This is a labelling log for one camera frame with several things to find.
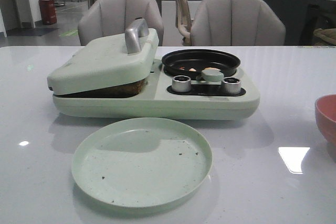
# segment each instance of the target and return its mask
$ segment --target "food in pan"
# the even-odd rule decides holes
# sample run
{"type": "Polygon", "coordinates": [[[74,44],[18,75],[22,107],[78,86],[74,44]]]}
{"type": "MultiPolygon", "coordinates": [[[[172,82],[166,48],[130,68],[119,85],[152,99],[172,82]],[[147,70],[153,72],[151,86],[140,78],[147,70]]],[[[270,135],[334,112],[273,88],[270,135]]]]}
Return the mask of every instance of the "food in pan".
{"type": "Polygon", "coordinates": [[[197,72],[197,70],[194,69],[194,68],[191,68],[191,69],[189,69],[188,71],[197,72]]]}
{"type": "Polygon", "coordinates": [[[145,86],[145,80],[140,80],[124,85],[89,90],[73,94],[60,95],[60,97],[67,98],[127,98],[139,94],[145,86]]]}
{"type": "Polygon", "coordinates": [[[212,67],[207,67],[207,68],[205,68],[205,69],[203,69],[203,70],[208,70],[208,69],[212,69],[212,70],[218,70],[218,71],[220,71],[219,68],[212,68],[212,67]]]}

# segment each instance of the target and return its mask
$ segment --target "red trash can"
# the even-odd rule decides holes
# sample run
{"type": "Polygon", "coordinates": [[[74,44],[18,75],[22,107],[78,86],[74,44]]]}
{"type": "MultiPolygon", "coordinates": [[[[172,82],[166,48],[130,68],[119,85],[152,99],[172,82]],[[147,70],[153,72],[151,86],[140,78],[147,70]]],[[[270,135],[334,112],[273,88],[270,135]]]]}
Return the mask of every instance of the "red trash can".
{"type": "Polygon", "coordinates": [[[54,0],[39,0],[42,23],[51,25],[57,22],[54,0]]]}

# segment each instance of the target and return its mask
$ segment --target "chair backrest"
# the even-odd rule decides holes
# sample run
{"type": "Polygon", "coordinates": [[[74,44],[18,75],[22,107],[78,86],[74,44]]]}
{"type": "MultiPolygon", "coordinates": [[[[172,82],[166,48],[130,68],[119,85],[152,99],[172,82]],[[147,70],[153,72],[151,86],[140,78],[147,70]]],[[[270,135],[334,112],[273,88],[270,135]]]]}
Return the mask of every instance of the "chair backrest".
{"type": "Polygon", "coordinates": [[[263,0],[203,0],[191,28],[193,46],[280,46],[285,34],[263,0]]]}
{"type": "Polygon", "coordinates": [[[176,1],[176,19],[175,26],[180,34],[184,37],[184,45],[191,45],[190,30],[192,21],[190,18],[190,10],[188,0],[175,0],[176,1]]]}
{"type": "Polygon", "coordinates": [[[80,44],[93,39],[122,34],[136,18],[155,28],[159,45],[163,40],[163,20],[156,0],[97,0],[78,23],[80,44]]]}

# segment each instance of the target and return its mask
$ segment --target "floor mat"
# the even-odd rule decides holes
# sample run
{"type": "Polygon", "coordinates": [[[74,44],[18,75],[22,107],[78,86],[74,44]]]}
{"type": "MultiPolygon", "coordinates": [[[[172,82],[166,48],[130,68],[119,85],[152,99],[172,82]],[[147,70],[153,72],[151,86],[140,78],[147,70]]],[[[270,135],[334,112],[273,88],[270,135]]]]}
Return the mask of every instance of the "floor mat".
{"type": "Polygon", "coordinates": [[[7,36],[43,36],[58,28],[15,28],[8,30],[7,36]]]}

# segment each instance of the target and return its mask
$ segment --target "appliance lid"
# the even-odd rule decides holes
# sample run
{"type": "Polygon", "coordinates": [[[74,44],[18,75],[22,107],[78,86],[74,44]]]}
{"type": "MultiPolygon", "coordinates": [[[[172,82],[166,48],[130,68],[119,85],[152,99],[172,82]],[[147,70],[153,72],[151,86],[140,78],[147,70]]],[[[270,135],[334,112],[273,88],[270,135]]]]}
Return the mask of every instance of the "appliance lid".
{"type": "MultiPolygon", "coordinates": [[[[141,20],[144,19],[137,19],[133,23],[139,24],[141,20]]],[[[129,27],[125,34],[106,36],[88,43],[48,76],[49,89],[56,95],[63,95],[115,87],[145,79],[151,71],[159,38],[156,30],[152,28],[147,28],[148,35],[138,37],[143,34],[139,32],[138,27],[132,28],[131,36],[127,36],[129,27]],[[129,37],[136,40],[134,44],[138,44],[140,52],[134,52],[137,46],[126,44],[125,38],[129,37]]]]}

